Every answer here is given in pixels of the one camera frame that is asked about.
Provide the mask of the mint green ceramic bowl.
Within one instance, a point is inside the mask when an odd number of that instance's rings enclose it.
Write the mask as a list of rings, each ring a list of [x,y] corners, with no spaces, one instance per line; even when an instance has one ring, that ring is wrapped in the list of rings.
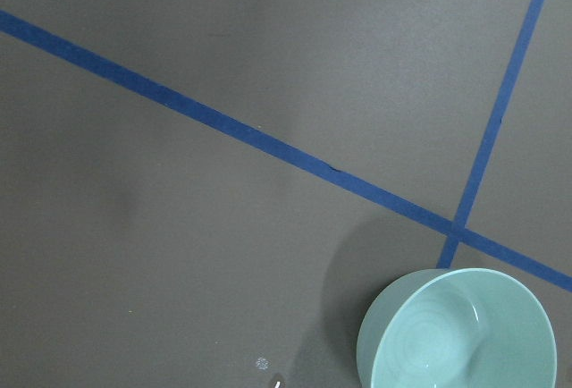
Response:
[[[359,328],[364,387],[553,387],[558,360],[550,319],[520,281],[485,268],[401,276]]]

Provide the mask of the blue tape line crosswise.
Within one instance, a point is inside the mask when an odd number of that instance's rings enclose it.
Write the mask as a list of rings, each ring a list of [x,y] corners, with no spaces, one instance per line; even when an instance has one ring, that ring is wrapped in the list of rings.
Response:
[[[114,63],[69,40],[60,38],[6,11],[1,12],[1,31],[87,72],[150,99],[190,119],[256,148],[287,164],[338,186],[361,198],[442,233],[503,263],[534,275],[548,283],[571,291],[571,277],[537,260],[510,249],[466,228],[455,227],[451,220],[395,195],[355,175],[338,170],[325,161],[274,138],[258,129],[223,114],[152,81],[118,63]]]

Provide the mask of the blue tape line lengthwise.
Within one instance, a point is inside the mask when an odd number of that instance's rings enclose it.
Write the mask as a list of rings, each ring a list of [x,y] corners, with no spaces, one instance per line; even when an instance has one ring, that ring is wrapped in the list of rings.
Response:
[[[457,253],[461,239],[456,234],[467,226],[472,213],[544,2],[545,0],[530,0],[526,9],[525,17],[519,29],[484,134],[476,152],[475,160],[458,203],[452,222],[452,230],[446,235],[446,240],[443,243],[442,251],[437,261],[437,267],[440,269],[450,267]]]

